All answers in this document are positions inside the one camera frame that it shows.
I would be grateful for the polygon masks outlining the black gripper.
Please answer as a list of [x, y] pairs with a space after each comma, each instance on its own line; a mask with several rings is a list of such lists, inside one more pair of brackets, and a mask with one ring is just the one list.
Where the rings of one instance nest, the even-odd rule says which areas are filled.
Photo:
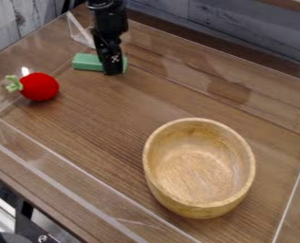
[[92, 35], [96, 50], [104, 63], [105, 73], [111, 76], [124, 72], [121, 47], [109, 47], [109, 44], [120, 45], [120, 37], [129, 30], [127, 6], [128, 0], [88, 0], [94, 21]]

